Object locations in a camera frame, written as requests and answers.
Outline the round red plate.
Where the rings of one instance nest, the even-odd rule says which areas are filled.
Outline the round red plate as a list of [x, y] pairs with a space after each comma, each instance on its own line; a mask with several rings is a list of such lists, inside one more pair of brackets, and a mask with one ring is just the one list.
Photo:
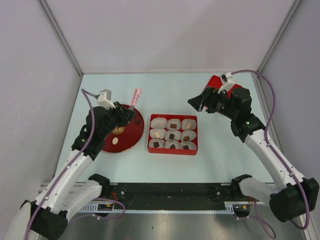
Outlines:
[[[145, 122], [142, 114], [134, 108], [136, 115], [132, 122], [125, 127], [116, 127], [104, 140], [105, 144], [102, 148], [106, 153], [121, 153], [134, 147], [141, 137], [145, 129]], [[113, 138], [118, 138], [118, 143], [112, 143]]]

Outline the pink metal tongs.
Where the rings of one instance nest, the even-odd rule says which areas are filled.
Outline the pink metal tongs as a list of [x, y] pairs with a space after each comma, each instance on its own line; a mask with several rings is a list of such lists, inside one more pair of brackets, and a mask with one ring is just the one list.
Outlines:
[[133, 110], [136, 105], [137, 105], [137, 102], [140, 98], [140, 95], [142, 93], [142, 90], [140, 88], [136, 88], [135, 91], [134, 91], [134, 94], [133, 94], [133, 98], [132, 98], [132, 101], [131, 101], [131, 104], [129, 106], [129, 109], [130, 110]]

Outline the red box lid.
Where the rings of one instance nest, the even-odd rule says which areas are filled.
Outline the red box lid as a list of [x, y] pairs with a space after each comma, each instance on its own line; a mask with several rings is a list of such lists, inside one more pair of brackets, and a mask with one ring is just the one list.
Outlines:
[[[211, 87], [215, 89], [219, 89], [222, 86], [222, 81], [220, 76], [213, 75], [211, 79], [209, 80], [208, 84], [206, 87]], [[233, 94], [234, 89], [241, 89], [242, 86], [239, 84], [235, 84], [232, 89], [229, 91], [231, 93], [231, 99], [230, 99], [230, 106], [232, 110], [234, 111], [240, 111], [241, 110], [241, 100], [236, 94]]]

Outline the red chocolate box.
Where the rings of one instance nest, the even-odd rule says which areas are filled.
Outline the red chocolate box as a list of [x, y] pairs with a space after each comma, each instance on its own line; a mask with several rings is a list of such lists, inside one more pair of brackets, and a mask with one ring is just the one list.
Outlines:
[[[194, 119], [196, 120], [196, 123], [197, 123], [197, 127], [196, 129], [194, 129], [193, 131], [196, 132], [196, 135], [197, 137], [193, 140], [193, 141], [190, 141], [192, 143], [194, 143], [196, 146], [197, 146], [197, 150], [186, 150], [186, 149], [168, 149], [168, 148], [150, 148], [148, 147], [149, 145], [149, 141], [152, 139], [150, 137], [150, 129], [152, 129], [150, 127], [150, 124], [151, 124], [151, 121], [154, 119], [154, 118], [166, 118], [167, 120], [170, 120], [170, 119], [179, 119], [181, 122], [184, 120], [184, 119]], [[149, 122], [149, 131], [148, 131], [148, 143], [147, 143], [147, 149], [149, 151], [149, 153], [153, 153], [153, 154], [172, 154], [172, 155], [189, 155], [189, 156], [194, 156], [197, 154], [198, 152], [198, 148], [199, 148], [199, 145], [198, 145], [198, 118], [195, 116], [195, 115], [181, 115], [181, 114], [152, 114], [150, 116], [150, 122]]]

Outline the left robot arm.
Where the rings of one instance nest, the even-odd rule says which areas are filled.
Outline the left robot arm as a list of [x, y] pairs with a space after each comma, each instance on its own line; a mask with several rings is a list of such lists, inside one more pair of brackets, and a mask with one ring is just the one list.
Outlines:
[[136, 111], [119, 102], [109, 100], [91, 106], [86, 123], [71, 146], [71, 151], [60, 172], [32, 201], [25, 201], [30, 208], [30, 218], [23, 238], [34, 231], [49, 240], [57, 240], [66, 230], [70, 220], [86, 204], [94, 199], [105, 200], [110, 196], [108, 178], [94, 174], [85, 185], [70, 193], [79, 176], [94, 162], [105, 146], [105, 139], [117, 127], [129, 125]]

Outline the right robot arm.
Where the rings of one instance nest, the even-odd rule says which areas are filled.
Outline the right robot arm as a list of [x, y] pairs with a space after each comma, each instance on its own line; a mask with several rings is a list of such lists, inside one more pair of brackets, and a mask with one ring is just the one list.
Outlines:
[[262, 162], [273, 179], [274, 187], [256, 180], [250, 175], [237, 178], [230, 188], [231, 196], [242, 201], [250, 196], [268, 205], [281, 222], [305, 215], [305, 230], [310, 213], [315, 209], [320, 186], [314, 178], [307, 179], [279, 152], [271, 140], [267, 128], [251, 111], [252, 98], [246, 88], [236, 87], [230, 93], [206, 87], [202, 93], [187, 101], [196, 111], [219, 113], [231, 120], [230, 127]]

